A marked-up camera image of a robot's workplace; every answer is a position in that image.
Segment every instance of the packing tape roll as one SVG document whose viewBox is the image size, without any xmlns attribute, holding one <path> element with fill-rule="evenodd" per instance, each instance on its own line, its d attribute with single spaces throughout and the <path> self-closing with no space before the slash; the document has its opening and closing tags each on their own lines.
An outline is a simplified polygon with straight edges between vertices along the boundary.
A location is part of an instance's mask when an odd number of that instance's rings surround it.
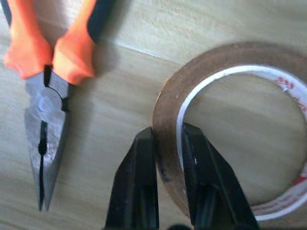
<svg viewBox="0 0 307 230">
<path fill-rule="evenodd" d="M 182 170 L 181 128 L 192 99 L 212 82 L 233 74 L 254 74 L 275 82 L 296 101 L 307 120 L 307 57 L 267 43 L 247 42 L 204 53 L 173 75 L 154 107 L 153 131 L 158 142 L 158 168 L 170 196 L 189 215 Z M 270 202 L 252 206 L 257 220 L 274 219 L 307 201 L 307 162 L 296 182 Z"/>
</svg>

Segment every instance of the white cardboard core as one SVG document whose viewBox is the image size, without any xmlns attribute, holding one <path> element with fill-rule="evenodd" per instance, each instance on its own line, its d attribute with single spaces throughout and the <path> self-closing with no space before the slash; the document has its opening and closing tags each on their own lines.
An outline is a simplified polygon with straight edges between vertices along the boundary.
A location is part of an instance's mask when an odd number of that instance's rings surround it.
<svg viewBox="0 0 307 230">
<path fill-rule="evenodd" d="M 285 92 L 287 91 L 293 100 L 300 107 L 305 120 L 307 121 L 307 85 L 303 83 L 296 76 L 282 69 L 277 69 L 270 66 L 259 65 L 244 65 L 231 67 L 217 72 L 208 78 L 204 79 L 199 85 L 197 85 L 186 97 L 177 117 L 177 152 L 180 160 L 181 168 L 183 168 L 182 162 L 182 145 L 181 145 L 181 131 L 184 114 L 193 100 L 193 98 L 210 83 L 218 80 L 222 77 L 234 75 L 234 74 L 253 74 L 266 80 L 275 82 Z M 268 220 L 286 215 L 307 201 L 307 162 L 305 162 L 304 168 L 300 173 L 297 181 L 281 196 L 275 200 L 267 203 L 252 206 L 251 209 L 256 217 L 256 220 Z"/>
</svg>

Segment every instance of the orange plier handle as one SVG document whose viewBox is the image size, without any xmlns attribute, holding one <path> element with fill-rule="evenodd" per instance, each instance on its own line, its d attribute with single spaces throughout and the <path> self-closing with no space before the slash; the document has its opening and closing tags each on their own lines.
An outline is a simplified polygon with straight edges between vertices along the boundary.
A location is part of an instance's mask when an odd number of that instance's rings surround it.
<svg viewBox="0 0 307 230">
<path fill-rule="evenodd" d="M 53 65 L 65 81 L 77 85 L 94 76 L 92 53 L 115 0 L 83 0 L 75 22 L 61 37 L 54 50 L 44 39 L 35 18 L 33 0 L 1 0 L 10 26 L 11 45 L 4 64 L 18 71 L 23 79 Z"/>
</svg>

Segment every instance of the pliers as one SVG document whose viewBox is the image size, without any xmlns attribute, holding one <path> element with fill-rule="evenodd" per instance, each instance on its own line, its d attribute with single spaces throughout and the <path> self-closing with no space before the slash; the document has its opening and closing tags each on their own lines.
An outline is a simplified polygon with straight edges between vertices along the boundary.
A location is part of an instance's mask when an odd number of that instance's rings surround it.
<svg viewBox="0 0 307 230">
<path fill-rule="evenodd" d="M 48 211 L 67 133 L 72 85 L 92 77 L 92 52 L 114 0 L 84 0 L 75 22 L 52 49 L 40 32 L 33 0 L 1 0 L 11 45 L 4 64 L 18 71 L 31 96 L 24 114 L 38 208 Z"/>
</svg>

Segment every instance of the wooden surface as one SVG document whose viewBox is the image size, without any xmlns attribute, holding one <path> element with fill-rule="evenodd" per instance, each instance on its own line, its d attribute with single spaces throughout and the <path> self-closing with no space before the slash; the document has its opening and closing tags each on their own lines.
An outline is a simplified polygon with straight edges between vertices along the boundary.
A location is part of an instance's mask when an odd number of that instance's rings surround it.
<svg viewBox="0 0 307 230">
<path fill-rule="evenodd" d="M 35 1 L 51 44 L 80 5 Z M 305 0 L 119 0 L 94 56 L 96 78 L 71 99 L 72 126 L 48 213 L 37 211 L 25 138 L 29 96 L 17 73 L 0 64 L 0 229 L 101 229 L 115 171 L 137 132 L 151 124 L 165 79 L 198 54 L 230 42 L 270 41 L 307 54 L 306 12 Z M 0 39 L 3 60 L 10 43 L 3 13 Z M 186 121 L 201 127 L 230 162 L 251 203 L 282 193 L 306 159 L 306 123 L 297 106 L 255 77 L 216 83 L 194 101 Z M 159 199 L 162 229 L 189 223 L 160 179 Z M 261 224 L 306 227 L 306 215 L 305 205 Z"/>
</svg>

